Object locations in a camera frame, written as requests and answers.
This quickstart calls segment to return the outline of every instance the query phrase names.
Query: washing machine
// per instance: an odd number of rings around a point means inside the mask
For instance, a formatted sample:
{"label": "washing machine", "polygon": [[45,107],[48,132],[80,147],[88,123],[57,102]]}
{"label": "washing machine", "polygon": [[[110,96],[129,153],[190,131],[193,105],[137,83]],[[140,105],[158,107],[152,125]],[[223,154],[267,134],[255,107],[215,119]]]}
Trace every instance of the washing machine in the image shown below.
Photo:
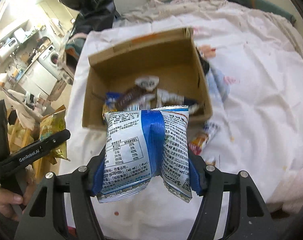
{"label": "washing machine", "polygon": [[58,51],[50,45],[38,58],[38,62],[44,66],[57,80],[61,80],[60,70],[57,68]]}

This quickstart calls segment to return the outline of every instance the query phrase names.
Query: hand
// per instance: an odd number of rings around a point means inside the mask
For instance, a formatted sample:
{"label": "hand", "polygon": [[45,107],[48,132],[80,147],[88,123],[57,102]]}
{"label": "hand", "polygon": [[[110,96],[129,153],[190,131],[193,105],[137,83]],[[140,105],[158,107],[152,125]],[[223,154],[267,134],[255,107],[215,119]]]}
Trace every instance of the hand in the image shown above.
{"label": "hand", "polygon": [[15,221],[19,221],[19,218],[11,205],[24,204],[27,206],[37,187],[33,177],[30,176],[29,172],[27,174],[27,188],[23,196],[0,187],[0,213]]}

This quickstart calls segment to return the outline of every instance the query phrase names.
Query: metal screw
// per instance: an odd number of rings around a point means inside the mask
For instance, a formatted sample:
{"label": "metal screw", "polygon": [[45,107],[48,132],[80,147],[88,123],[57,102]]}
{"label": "metal screw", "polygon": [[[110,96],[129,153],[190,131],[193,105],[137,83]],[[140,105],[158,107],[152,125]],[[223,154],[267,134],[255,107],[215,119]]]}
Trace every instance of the metal screw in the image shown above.
{"label": "metal screw", "polygon": [[215,166],[207,165],[206,170],[208,170],[208,171],[214,171],[215,170]]}
{"label": "metal screw", "polygon": [[80,166],[80,167],[78,168],[78,171],[80,171],[80,172],[85,172],[85,171],[87,171],[87,167],[86,167],[86,166]]}
{"label": "metal screw", "polygon": [[241,171],[240,172],[240,176],[247,178],[248,177],[248,173],[246,171]]}
{"label": "metal screw", "polygon": [[47,179],[50,179],[53,177],[53,173],[52,172],[48,172],[45,176]]}

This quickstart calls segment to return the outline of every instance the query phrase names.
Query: brown wrapper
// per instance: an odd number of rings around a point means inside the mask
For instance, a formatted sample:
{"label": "brown wrapper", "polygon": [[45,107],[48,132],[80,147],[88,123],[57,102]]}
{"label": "brown wrapper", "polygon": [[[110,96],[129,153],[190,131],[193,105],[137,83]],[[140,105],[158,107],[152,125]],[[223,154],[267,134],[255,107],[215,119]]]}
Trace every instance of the brown wrapper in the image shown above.
{"label": "brown wrapper", "polygon": [[133,101],[136,101],[141,96],[147,94],[147,90],[139,86],[134,86],[128,89],[115,103],[117,111],[123,111]]}

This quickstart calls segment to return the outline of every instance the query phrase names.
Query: bed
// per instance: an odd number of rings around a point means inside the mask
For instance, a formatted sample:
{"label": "bed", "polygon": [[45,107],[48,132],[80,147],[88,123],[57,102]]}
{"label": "bed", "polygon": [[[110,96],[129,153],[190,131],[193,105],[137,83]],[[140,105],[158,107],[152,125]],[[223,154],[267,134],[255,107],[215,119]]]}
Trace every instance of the bed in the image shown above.
{"label": "bed", "polygon": [[[299,211],[303,203],[303,39],[285,18],[225,0],[151,1],[125,14],[114,28],[88,35],[66,115],[72,161],[61,162],[60,174],[86,165],[106,141],[105,132],[82,128],[88,56],[126,39],[183,26],[194,27],[196,46],[216,48],[206,78],[211,120],[220,131],[202,157],[219,160],[221,171],[248,171],[271,211]],[[195,130],[189,131],[189,138]],[[155,177],[145,190],[125,200],[92,202],[106,236],[187,239],[201,198],[193,192],[190,203],[184,203],[168,192],[162,178]],[[227,208],[228,193],[215,239],[223,234]],[[69,196],[66,215],[73,226]]]}

